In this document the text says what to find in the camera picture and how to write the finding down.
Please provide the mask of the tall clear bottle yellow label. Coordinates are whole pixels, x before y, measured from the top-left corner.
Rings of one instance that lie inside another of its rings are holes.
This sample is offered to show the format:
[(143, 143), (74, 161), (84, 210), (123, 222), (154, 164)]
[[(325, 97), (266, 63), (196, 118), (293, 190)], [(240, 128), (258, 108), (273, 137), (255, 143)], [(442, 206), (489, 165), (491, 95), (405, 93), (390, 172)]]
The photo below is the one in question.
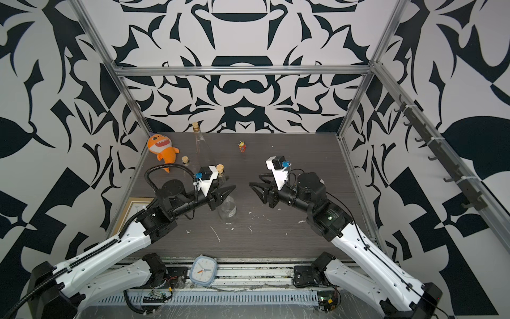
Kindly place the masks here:
[[(225, 183), (227, 183), (227, 176), (224, 173), (224, 166), (222, 164), (218, 164), (216, 166), (216, 169), (219, 173), (218, 175), (219, 186), (223, 187)], [(234, 198), (231, 195), (226, 196), (224, 202), (219, 207), (217, 207), (216, 211), (220, 217), (220, 220), (224, 224), (226, 225), (232, 224), (233, 221), (235, 220), (237, 212), (236, 202)]]

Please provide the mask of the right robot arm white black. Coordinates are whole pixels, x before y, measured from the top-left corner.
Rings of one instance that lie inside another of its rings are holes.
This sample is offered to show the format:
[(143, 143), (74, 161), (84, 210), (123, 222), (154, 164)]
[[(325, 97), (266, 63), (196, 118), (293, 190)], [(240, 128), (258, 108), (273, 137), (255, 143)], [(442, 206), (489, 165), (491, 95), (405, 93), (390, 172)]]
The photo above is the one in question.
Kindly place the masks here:
[(384, 254), (357, 225), (347, 209), (330, 194), (314, 172), (297, 177), (296, 184), (269, 181), (266, 174), (250, 188), (261, 202), (274, 208), (284, 203), (306, 213), (310, 227), (327, 242), (347, 254), (361, 274), (328, 253), (313, 263), (325, 280), (347, 290), (384, 318), (435, 318), (442, 291), (422, 283)]

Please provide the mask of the small clear bottle with cork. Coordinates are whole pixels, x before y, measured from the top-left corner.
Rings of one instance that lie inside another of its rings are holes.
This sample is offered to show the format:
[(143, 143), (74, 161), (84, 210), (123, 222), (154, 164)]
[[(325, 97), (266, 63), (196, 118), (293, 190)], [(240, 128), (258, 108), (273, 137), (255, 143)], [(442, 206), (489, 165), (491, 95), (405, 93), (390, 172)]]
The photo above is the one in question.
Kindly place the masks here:
[(199, 171), (198, 162), (195, 159), (191, 159), (188, 156), (183, 156), (181, 161), (182, 161), (182, 164), (186, 168), (191, 170), (194, 174), (196, 174)]

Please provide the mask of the clear glass bottle with cork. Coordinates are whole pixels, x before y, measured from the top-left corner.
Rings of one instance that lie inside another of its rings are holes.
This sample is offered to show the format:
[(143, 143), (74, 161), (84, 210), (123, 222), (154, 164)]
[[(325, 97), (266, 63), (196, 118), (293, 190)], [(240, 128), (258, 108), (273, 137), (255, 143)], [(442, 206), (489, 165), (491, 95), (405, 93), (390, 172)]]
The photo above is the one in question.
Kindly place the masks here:
[(201, 131), (201, 127), (198, 122), (192, 123), (192, 128), (195, 136), (197, 156), (199, 159), (200, 167), (203, 166), (216, 166), (211, 148), (209, 147), (205, 137)]

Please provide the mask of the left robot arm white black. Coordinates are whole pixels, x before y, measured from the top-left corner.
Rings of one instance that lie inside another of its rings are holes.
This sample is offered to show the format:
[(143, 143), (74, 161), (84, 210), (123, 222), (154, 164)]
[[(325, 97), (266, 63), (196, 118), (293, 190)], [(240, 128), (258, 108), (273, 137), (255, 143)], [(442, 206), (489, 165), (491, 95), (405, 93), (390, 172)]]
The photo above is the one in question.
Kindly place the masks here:
[(111, 271), (125, 257), (142, 250), (176, 228), (177, 219), (197, 208), (216, 208), (235, 190), (213, 183), (208, 194), (187, 192), (183, 182), (170, 180), (155, 192), (150, 205), (132, 216), (121, 231), (93, 249), (55, 266), (37, 266), (29, 281), (28, 305), (33, 318), (74, 318), (87, 306), (131, 288), (166, 282), (167, 268), (150, 253)]

